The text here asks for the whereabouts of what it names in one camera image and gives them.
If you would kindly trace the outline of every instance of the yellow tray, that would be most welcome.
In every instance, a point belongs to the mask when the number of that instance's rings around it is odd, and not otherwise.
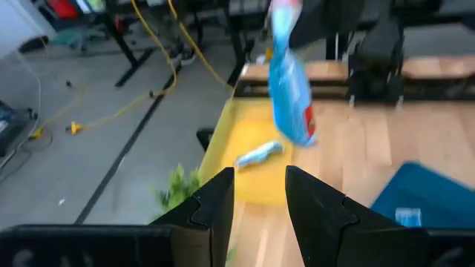
[[[225,104],[199,175],[213,177],[223,168],[233,166],[239,156],[272,140],[284,145],[284,153],[236,171],[235,197],[246,202],[284,204],[285,168],[291,165],[292,145],[275,128],[268,99],[229,100]]]

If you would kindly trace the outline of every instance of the wooden table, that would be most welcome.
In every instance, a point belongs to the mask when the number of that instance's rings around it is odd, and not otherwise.
[[[461,65],[474,66],[471,61],[450,62],[452,67],[425,63],[415,62],[411,75],[427,76],[436,71],[452,75],[467,71]],[[419,72],[417,64],[424,66]],[[328,76],[339,75],[342,68],[335,64],[323,67],[329,71]],[[313,75],[312,69],[316,68],[320,70]],[[321,68],[307,66],[310,78],[321,78]],[[266,79],[266,66],[249,67],[241,79],[249,77]],[[355,201],[370,206],[408,160],[420,161],[475,188],[474,104],[411,102],[404,103],[400,110],[382,105],[351,108],[346,102],[332,101],[315,101],[313,105],[317,144],[295,147],[292,164]],[[235,250],[229,266],[304,265],[285,205],[236,202],[229,248]]]

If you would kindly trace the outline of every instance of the wooden surface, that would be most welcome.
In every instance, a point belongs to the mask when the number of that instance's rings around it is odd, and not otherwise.
[[[318,143],[295,148],[292,163],[363,205],[408,160],[475,188],[473,104],[407,103],[396,111],[314,102],[314,112]],[[236,202],[230,248],[234,267],[303,266],[285,205]]]
[[[346,62],[310,62],[306,69],[311,80],[345,80],[348,77]],[[240,79],[266,81],[268,73],[268,65],[248,65]],[[403,64],[402,73],[413,79],[464,78],[475,73],[475,56],[408,59]]]

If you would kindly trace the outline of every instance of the white wall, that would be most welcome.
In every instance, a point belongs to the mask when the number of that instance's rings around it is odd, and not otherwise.
[[[38,36],[56,35],[31,0],[0,0],[0,59]]]

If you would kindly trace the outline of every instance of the concrete floor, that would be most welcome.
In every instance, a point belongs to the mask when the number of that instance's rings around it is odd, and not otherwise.
[[[115,46],[98,44],[90,47],[90,53],[116,50]],[[475,53],[475,35],[459,26],[408,30],[405,47],[408,56]],[[258,45],[255,53],[262,50],[263,45]],[[74,222],[151,101],[111,124],[77,136],[65,133],[65,126],[71,120],[91,122],[113,114],[141,93],[162,88],[170,77],[158,51],[120,89],[114,83],[128,67],[123,55],[68,58],[71,52],[61,49],[53,49],[52,54],[51,61],[38,53],[26,56],[42,76],[42,117],[48,118],[79,93],[65,87],[66,79],[75,85],[87,85],[85,101],[49,125],[54,136],[51,146],[34,152],[23,168],[0,185],[0,228],[23,223]],[[209,47],[206,52],[224,79],[234,67],[233,55],[230,45]],[[323,57],[321,44],[313,58]],[[0,99],[15,108],[36,108],[36,82],[15,58],[0,62],[0,80]],[[216,124],[228,97],[227,89],[216,83],[200,62],[183,68],[176,90],[161,102],[85,222],[149,223],[160,211],[154,203],[152,187],[168,186],[168,174],[178,164],[187,171],[199,166],[203,149],[195,132],[199,127]],[[16,158],[9,168],[15,167],[20,159]]]

